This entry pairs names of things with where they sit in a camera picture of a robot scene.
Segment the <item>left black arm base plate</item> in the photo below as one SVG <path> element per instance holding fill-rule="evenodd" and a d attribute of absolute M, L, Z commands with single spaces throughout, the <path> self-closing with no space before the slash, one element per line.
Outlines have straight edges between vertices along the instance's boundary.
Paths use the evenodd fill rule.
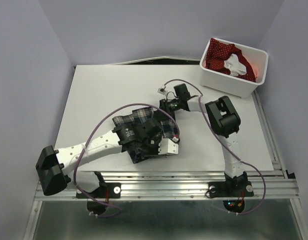
<path fill-rule="evenodd" d="M 112 205 L 110 199 L 121 197 L 121 183 L 106 183 L 98 171 L 77 173 L 80 188 L 76 190 L 78 199 L 87 199 L 86 209 L 90 216 L 110 218 L 121 213 L 121 208 Z"/>

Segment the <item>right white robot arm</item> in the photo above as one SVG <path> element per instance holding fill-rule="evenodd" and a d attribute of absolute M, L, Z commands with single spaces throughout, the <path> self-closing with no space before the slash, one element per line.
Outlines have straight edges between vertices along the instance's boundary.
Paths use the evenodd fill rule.
<path fill-rule="evenodd" d="M 224 189 L 229 195 L 236 195 L 242 190 L 242 183 L 247 180 L 242 167 L 238 143 L 241 118 L 228 96 L 203 103 L 204 97 L 191 95 L 183 84 L 174 87 L 175 97 L 159 101 L 159 108 L 170 115 L 175 111 L 201 112 L 207 126 L 222 146 L 224 157 Z"/>

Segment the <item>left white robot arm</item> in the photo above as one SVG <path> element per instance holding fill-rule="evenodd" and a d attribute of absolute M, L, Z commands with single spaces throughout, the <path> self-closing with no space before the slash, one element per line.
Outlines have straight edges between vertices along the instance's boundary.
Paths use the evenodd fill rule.
<path fill-rule="evenodd" d="M 123 124 L 89 142 L 54 149 L 42 149 L 35 165 L 45 196 L 60 193 L 68 187 L 79 186 L 82 191 L 100 197 L 105 193 L 105 181 L 99 172 L 81 172 L 77 167 L 108 155 L 140 150 L 158 152 L 163 137 L 160 123 L 149 119 L 144 123 Z"/>

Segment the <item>navy plaid pleated skirt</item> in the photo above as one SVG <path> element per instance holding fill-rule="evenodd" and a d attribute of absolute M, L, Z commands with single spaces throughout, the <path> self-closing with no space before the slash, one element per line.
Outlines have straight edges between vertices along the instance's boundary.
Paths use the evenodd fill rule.
<path fill-rule="evenodd" d="M 154 110 L 151 107 L 143 107 L 133 110 L 128 115 L 115 116 L 112 118 L 112 122 L 117 127 L 123 124 L 143 124 L 149 119 L 156 119 L 162 129 L 162 137 L 164 139 L 172 139 L 174 136 L 179 135 L 174 114 L 172 114 L 172 118 L 174 120 L 171 120 L 159 110 Z"/>

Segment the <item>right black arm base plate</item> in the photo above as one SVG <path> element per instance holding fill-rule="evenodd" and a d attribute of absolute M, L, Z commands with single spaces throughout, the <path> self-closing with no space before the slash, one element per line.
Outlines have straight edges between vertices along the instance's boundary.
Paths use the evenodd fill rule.
<path fill-rule="evenodd" d="M 205 196 L 209 199 L 225 198 L 223 206 L 230 213 L 241 214 L 245 208 L 245 198 L 253 197 L 254 190 L 248 175 L 243 174 L 234 178 L 224 174 L 224 181 L 208 182 Z"/>

